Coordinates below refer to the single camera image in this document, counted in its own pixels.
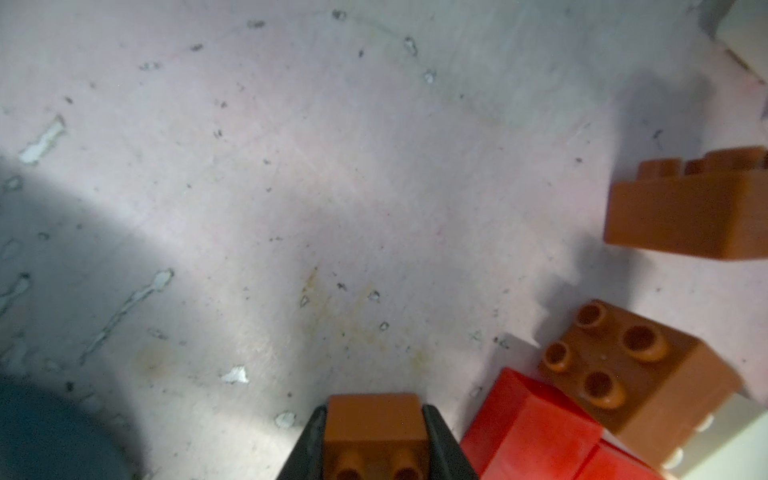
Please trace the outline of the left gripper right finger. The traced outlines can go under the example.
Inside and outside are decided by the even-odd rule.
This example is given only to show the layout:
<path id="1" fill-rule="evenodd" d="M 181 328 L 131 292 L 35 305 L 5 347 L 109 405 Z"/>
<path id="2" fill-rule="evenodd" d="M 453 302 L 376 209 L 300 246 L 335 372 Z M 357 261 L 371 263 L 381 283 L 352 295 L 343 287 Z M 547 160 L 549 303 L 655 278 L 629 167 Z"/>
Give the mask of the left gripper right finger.
<path id="1" fill-rule="evenodd" d="M 439 410 L 430 404 L 422 407 L 429 445 L 429 480 L 478 480 L 479 477 Z"/>

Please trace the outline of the small white lego upper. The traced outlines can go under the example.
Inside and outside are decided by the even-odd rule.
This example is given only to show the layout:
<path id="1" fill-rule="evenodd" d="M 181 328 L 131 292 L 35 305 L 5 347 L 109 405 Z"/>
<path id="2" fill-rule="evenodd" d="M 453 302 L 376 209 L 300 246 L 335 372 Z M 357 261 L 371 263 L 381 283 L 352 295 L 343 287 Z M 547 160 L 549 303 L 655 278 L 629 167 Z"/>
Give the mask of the small white lego upper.
<path id="1" fill-rule="evenodd" d="M 730 1 L 715 36 L 746 69 L 767 82 L 767 0 Z"/>

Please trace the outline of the brown lego side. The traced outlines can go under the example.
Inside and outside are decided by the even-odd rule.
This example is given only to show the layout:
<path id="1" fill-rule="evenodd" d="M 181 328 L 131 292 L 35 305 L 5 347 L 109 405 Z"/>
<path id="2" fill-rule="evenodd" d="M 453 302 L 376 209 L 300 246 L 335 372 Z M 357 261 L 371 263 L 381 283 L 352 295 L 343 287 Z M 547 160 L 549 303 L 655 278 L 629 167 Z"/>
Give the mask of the brown lego side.
<path id="1" fill-rule="evenodd" d="M 646 160 L 611 185 L 603 240 L 714 260 L 767 257 L 767 148 Z"/>

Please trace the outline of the brown lego front lone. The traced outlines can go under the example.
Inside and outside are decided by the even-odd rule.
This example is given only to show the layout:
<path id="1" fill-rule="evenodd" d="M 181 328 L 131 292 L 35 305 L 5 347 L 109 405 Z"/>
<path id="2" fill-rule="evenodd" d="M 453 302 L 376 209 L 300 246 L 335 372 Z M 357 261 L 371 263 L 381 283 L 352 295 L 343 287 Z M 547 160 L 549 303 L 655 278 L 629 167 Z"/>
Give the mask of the brown lego front lone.
<path id="1" fill-rule="evenodd" d="M 325 479 L 425 479 L 429 438 L 414 393 L 333 395 L 323 437 Z"/>

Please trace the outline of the brown lego on red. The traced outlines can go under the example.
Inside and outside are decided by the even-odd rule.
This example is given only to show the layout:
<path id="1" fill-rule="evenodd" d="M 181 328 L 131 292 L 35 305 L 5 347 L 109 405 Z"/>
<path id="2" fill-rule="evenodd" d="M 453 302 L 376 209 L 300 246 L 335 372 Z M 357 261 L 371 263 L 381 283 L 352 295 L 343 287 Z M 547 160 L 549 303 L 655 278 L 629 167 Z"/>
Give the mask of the brown lego on red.
<path id="1" fill-rule="evenodd" d="M 543 349 L 538 369 L 656 469 L 743 386 L 706 342 L 597 299 Z"/>

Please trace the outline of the white lego studs small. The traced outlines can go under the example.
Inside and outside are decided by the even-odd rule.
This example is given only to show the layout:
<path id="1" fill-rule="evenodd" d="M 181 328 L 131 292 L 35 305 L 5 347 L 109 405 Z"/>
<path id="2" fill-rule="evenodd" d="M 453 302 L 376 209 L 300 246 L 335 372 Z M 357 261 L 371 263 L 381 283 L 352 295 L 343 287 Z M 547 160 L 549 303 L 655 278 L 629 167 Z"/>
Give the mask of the white lego studs small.
<path id="1" fill-rule="evenodd" d="M 767 477 L 767 409 L 740 394 L 708 416 L 663 465 L 665 479 Z"/>

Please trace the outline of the red lego pair left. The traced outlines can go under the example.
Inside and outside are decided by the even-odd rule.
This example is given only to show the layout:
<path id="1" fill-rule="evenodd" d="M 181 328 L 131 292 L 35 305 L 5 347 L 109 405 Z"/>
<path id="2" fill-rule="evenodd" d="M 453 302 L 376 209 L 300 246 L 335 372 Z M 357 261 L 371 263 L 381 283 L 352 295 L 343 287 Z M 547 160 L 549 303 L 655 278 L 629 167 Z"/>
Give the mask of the red lego pair left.
<path id="1" fill-rule="evenodd" d="M 571 479 L 602 433 L 556 388 L 504 368 L 460 447 L 480 479 Z"/>

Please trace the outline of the red lego pair right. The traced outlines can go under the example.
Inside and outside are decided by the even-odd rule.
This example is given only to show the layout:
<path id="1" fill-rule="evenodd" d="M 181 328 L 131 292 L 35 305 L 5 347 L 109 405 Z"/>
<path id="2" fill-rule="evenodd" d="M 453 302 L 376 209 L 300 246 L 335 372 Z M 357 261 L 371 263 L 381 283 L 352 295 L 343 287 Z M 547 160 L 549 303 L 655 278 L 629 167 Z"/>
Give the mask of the red lego pair right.
<path id="1" fill-rule="evenodd" d="M 574 480 L 661 480 L 655 470 L 601 440 L 579 467 Z"/>

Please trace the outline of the dark teal plastic tray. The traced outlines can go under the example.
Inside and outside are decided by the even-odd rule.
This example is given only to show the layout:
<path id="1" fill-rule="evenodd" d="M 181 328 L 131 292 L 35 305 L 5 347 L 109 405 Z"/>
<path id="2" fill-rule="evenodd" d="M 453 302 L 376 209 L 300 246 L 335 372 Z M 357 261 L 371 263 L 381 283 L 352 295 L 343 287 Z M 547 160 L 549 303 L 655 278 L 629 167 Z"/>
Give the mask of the dark teal plastic tray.
<path id="1" fill-rule="evenodd" d="M 135 462 L 111 432 L 74 403 L 1 377 L 3 479 L 133 479 Z"/>

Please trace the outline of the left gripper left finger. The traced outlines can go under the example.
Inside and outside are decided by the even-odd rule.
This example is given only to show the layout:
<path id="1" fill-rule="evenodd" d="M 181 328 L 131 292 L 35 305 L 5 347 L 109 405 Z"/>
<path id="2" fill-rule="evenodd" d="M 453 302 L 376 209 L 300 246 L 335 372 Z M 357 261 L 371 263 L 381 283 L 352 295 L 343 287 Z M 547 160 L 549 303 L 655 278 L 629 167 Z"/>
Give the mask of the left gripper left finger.
<path id="1" fill-rule="evenodd" d="M 321 480 L 323 478 L 323 436 L 327 407 L 318 406 L 310 416 L 277 480 Z"/>

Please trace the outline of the red lego pair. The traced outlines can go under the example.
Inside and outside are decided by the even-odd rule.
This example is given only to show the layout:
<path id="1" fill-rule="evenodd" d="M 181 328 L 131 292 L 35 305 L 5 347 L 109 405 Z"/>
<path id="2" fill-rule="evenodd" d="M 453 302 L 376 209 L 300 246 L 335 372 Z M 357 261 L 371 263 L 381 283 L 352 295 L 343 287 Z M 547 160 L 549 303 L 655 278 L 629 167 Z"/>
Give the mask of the red lego pair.
<path id="1" fill-rule="evenodd" d="M 655 470 L 601 440 L 579 467 L 574 480 L 661 480 Z"/>
<path id="2" fill-rule="evenodd" d="M 480 479 L 571 479 L 602 433 L 556 388 L 504 368 L 460 447 Z"/>

